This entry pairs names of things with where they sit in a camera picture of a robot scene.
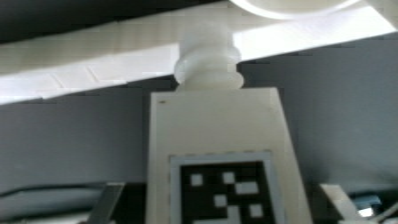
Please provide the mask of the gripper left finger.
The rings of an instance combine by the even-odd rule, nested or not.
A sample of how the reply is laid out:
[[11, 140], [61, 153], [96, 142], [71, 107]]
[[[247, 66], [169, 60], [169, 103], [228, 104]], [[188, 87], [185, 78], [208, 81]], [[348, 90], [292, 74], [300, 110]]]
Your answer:
[[117, 224], [116, 211], [123, 191], [125, 191], [123, 183], [107, 184], [98, 203], [89, 213], [85, 224]]

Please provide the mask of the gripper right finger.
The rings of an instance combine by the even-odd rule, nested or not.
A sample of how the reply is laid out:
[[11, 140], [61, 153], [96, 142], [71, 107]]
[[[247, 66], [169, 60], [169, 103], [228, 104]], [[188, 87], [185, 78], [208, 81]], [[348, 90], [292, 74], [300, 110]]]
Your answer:
[[339, 185], [322, 184], [320, 187], [341, 216], [338, 224], [379, 224], [371, 218], [377, 215], [375, 206], [380, 205], [380, 198], [364, 195], [352, 199]]

